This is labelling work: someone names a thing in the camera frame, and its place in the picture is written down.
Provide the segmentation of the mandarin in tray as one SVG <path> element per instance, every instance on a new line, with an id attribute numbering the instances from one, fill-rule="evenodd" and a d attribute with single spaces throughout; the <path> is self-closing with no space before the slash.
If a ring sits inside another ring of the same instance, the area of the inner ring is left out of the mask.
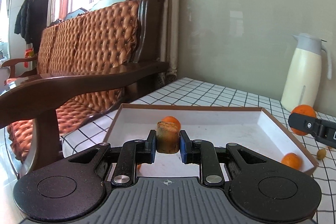
<path id="1" fill-rule="evenodd" d="M 169 122 L 169 123 L 173 123 L 177 126 L 178 131 L 181 130 L 181 123 L 179 120 L 177 120 L 177 118 L 173 117 L 173 116 L 166 116 L 164 118 L 162 118 L 163 122 Z"/>

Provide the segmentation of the checkered tablecloth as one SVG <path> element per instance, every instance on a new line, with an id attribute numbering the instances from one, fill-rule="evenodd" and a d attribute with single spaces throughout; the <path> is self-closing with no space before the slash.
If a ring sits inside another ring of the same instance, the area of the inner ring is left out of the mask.
<path id="1" fill-rule="evenodd" d="M 272 114 L 285 128 L 289 112 L 280 101 L 211 83 L 184 77 L 134 101 L 136 105 L 261 107 Z M 71 156 L 103 141 L 108 126 L 116 119 L 116 111 L 103 115 L 62 137 L 65 157 Z M 322 200 L 314 219 L 317 223 L 335 223 L 335 149 L 316 142 L 311 136 L 297 136 L 298 141 L 315 156 L 325 149 L 326 156 L 318 162 L 313 178 L 322 190 Z"/>

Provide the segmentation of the small green-brown fruit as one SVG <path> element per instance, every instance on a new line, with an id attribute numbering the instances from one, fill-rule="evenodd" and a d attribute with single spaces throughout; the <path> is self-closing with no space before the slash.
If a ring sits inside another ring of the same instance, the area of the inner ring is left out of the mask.
<path id="1" fill-rule="evenodd" d="M 325 148 L 319 149 L 316 154 L 316 157 L 318 160 L 323 160 L 326 157 L 326 149 Z"/>

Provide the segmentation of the cream thermos jug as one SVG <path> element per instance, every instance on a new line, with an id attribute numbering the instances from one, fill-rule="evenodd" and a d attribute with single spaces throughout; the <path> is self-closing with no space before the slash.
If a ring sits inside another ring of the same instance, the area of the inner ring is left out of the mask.
<path id="1" fill-rule="evenodd" d="M 282 107 L 291 112 L 299 105 L 314 106 L 322 75 L 322 52 L 327 56 L 327 79 L 332 79 L 332 61 L 330 51 L 323 40 L 307 33 L 294 35 L 297 46 L 288 70 L 284 91 L 281 97 Z"/>

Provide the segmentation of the woven orange sofa cushion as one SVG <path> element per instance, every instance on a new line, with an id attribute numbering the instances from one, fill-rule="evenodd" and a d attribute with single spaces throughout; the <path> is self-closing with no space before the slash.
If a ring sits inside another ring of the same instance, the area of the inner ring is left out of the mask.
<path id="1" fill-rule="evenodd" d="M 138 7 L 139 0 L 117 2 L 45 28 L 37 72 L 108 72 L 128 63 L 137 47 Z M 60 135 L 107 111 L 122 95 L 115 89 L 71 98 L 56 110 Z"/>

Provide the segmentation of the brown carrot chunk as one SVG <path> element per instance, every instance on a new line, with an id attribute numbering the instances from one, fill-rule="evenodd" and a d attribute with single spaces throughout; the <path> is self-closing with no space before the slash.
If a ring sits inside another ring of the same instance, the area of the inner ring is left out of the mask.
<path id="1" fill-rule="evenodd" d="M 173 154 L 179 151 L 179 130 L 175 123 L 158 122 L 155 138 L 157 152 Z"/>

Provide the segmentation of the dark wooden sofa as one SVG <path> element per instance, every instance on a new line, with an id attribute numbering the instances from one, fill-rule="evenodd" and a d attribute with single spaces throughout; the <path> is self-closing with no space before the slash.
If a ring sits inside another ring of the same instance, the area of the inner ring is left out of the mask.
<path id="1" fill-rule="evenodd" d="M 108 6 L 124 1 L 108 0 Z M 139 26 L 138 20 L 137 47 Z M 71 98 L 123 89 L 123 95 L 112 107 L 103 113 L 89 116 L 81 124 L 83 126 L 90 119 L 101 117 L 120 104 L 153 90 L 157 75 L 163 73 L 168 64 L 161 61 L 135 61 L 137 47 L 128 63 L 108 72 L 39 74 L 36 68 L 32 72 L 23 73 L 7 87 L 1 94 L 1 126 L 7 128 L 10 148 L 20 162 L 17 170 L 19 176 L 63 157 L 56 110 Z"/>

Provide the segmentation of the mandarin at tray edge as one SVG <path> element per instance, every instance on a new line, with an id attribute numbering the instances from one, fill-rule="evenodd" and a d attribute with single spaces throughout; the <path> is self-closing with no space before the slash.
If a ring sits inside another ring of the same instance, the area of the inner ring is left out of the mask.
<path id="1" fill-rule="evenodd" d="M 300 170 L 302 167 L 302 159 L 295 153 L 287 153 L 281 159 L 281 163 L 296 170 Z"/>

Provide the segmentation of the brown cardboard tray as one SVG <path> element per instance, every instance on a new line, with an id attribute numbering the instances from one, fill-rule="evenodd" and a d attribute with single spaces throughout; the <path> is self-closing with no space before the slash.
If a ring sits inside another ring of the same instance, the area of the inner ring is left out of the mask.
<path id="1" fill-rule="evenodd" d="M 116 112 L 104 141 L 113 147 L 146 139 L 163 118 L 177 118 L 190 139 L 210 141 L 216 147 L 238 143 L 275 161 L 288 153 L 302 159 L 301 172 L 312 175 L 318 162 L 274 116 L 260 107 L 208 107 L 123 104 Z"/>

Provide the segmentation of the large orange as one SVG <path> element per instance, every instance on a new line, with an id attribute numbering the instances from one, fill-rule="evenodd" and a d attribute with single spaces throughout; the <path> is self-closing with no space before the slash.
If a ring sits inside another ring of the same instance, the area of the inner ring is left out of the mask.
<path id="1" fill-rule="evenodd" d="M 292 132 L 299 136 L 305 136 L 308 133 L 298 128 L 303 128 L 307 122 L 311 122 L 317 118 L 314 108 L 310 105 L 298 105 L 292 111 L 288 119 L 288 124 Z"/>

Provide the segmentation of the black hanging coat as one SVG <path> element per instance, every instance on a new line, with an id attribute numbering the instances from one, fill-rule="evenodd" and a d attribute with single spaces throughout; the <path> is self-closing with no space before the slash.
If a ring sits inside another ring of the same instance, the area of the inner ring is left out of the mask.
<path id="1" fill-rule="evenodd" d="M 32 44 L 35 53 L 47 26 L 48 6 L 49 0 L 24 0 L 15 21 L 14 33 L 24 38 L 26 44 Z"/>

